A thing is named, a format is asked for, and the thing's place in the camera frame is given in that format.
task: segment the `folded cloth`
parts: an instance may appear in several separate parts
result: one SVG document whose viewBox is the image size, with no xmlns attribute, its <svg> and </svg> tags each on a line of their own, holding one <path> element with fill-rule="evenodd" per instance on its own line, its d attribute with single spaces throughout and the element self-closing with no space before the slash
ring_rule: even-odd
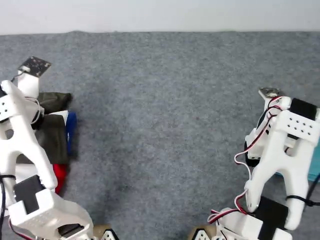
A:
<svg viewBox="0 0 320 240">
<path fill-rule="evenodd" d="M 61 115 L 44 115 L 41 128 L 35 133 L 38 143 L 45 150 L 51 164 L 68 164 L 66 126 Z M 30 164 L 23 154 L 17 158 L 17 164 Z"/>
<path fill-rule="evenodd" d="M 58 194 L 61 188 L 65 184 L 67 177 L 67 165 L 66 164 L 53 164 L 53 171 L 58 181 L 58 185 L 55 188 L 55 192 Z"/>
<path fill-rule="evenodd" d="M 38 101 L 44 108 L 45 114 L 65 110 L 71 100 L 71 93 L 40 92 L 38 96 Z"/>
</svg>

